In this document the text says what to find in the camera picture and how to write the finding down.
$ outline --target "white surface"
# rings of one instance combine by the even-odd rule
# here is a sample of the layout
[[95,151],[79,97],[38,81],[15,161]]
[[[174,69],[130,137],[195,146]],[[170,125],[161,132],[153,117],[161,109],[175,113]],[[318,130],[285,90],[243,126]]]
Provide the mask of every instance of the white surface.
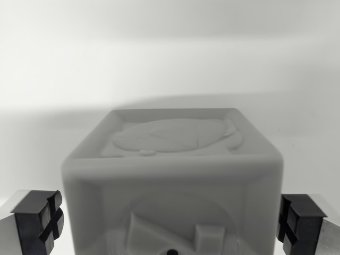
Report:
[[62,160],[112,107],[172,95],[239,108],[283,153],[283,192],[340,211],[339,4],[1,0],[0,197],[62,190]]

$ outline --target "raised block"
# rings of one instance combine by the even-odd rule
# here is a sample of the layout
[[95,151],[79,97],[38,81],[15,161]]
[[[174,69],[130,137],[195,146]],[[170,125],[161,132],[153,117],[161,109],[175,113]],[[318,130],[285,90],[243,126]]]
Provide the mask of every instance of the raised block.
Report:
[[272,255],[282,163],[235,109],[114,110],[63,165],[75,251]]

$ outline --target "3d printed cube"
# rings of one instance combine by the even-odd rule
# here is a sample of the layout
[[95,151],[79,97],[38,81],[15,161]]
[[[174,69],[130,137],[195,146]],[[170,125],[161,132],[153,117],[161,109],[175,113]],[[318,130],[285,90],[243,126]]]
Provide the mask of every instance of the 3d printed cube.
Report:
[[75,251],[272,255],[282,169],[238,110],[114,110],[63,165]]

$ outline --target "black hole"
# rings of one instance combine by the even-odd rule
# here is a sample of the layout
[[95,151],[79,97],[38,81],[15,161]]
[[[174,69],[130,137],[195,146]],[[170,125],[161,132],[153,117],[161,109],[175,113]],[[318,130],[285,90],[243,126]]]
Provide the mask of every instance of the black hole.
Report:
[[179,255],[179,252],[171,249],[166,252],[166,255]]

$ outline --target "white cube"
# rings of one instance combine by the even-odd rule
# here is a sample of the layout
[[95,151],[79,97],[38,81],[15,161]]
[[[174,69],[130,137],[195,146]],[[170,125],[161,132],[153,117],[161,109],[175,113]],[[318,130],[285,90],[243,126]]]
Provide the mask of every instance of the white cube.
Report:
[[236,109],[110,112],[63,182],[77,255],[272,255],[280,153]]

